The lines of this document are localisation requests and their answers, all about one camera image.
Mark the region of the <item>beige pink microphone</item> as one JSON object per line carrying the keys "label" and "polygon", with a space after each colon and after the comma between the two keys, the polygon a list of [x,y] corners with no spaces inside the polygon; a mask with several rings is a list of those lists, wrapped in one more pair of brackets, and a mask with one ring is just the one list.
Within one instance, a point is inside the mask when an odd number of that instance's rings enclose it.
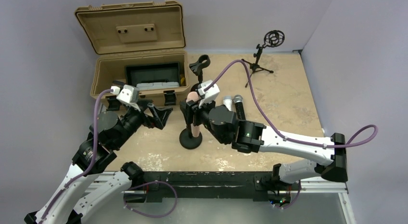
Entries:
{"label": "beige pink microphone", "polygon": [[187,99],[186,102],[187,104],[190,106],[190,117],[191,117],[191,124],[190,124],[190,128],[191,128],[191,135],[194,138],[198,138],[200,135],[200,128],[199,126],[196,126],[194,124],[194,112],[193,112],[193,107],[195,105],[197,105],[197,102],[200,100],[200,96],[197,92],[190,92],[187,95]]}

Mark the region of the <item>white microphone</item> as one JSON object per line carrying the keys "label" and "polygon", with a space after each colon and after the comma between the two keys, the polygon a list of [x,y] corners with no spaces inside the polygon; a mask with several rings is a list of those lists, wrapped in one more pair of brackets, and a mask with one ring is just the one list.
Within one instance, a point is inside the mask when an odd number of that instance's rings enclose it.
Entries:
{"label": "white microphone", "polygon": [[232,97],[227,95],[223,97],[223,105],[229,110],[232,111],[232,105],[233,105],[233,101],[232,101]]}

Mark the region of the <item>black round-base mic stand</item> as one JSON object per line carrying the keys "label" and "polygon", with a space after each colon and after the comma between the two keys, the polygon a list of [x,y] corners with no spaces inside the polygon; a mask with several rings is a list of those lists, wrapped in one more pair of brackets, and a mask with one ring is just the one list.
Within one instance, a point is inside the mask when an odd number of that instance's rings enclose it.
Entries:
{"label": "black round-base mic stand", "polygon": [[197,76],[198,82],[191,87],[191,92],[197,90],[198,86],[203,82],[203,69],[208,67],[211,60],[208,55],[201,55],[195,63],[189,64],[190,70]]}

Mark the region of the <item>black microphone silver grille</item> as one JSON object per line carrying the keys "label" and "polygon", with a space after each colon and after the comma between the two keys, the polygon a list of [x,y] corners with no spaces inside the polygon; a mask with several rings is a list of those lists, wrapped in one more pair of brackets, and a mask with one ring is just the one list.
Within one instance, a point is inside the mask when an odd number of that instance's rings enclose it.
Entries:
{"label": "black microphone silver grille", "polygon": [[235,110],[236,110],[238,119],[246,120],[244,106],[243,106],[243,97],[239,94],[235,95],[233,97],[233,103],[235,105]]}

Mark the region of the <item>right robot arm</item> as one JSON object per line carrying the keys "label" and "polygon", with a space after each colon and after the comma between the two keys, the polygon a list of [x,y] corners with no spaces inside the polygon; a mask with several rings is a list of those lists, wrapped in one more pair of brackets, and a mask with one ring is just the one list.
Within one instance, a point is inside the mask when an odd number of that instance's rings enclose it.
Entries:
{"label": "right robot arm", "polygon": [[202,142],[199,127],[204,126],[221,144],[231,145],[241,153],[273,152],[299,157],[300,160],[273,166],[271,185],[281,189],[296,181],[320,176],[338,183],[348,180],[344,135],[311,137],[295,133],[278,134],[272,127],[262,123],[242,120],[224,105],[215,102],[199,107],[198,102],[180,103],[186,128],[180,133],[179,141],[184,148],[195,149]]}

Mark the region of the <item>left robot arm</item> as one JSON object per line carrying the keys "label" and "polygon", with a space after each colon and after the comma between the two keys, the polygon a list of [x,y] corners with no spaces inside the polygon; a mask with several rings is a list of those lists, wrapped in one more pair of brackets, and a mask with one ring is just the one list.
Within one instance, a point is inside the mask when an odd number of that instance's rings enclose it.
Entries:
{"label": "left robot arm", "polygon": [[26,224],[83,224],[101,206],[124,190],[145,186],[144,171],[126,162],[100,187],[85,194],[88,187],[116,158],[115,151],[141,127],[163,129],[172,108],[157,108],[150,101],[130,107],[124,116],[105,111],[94,117],[87,140],[72,158],[72,164],[57,191],[46,205],[27,214]]}

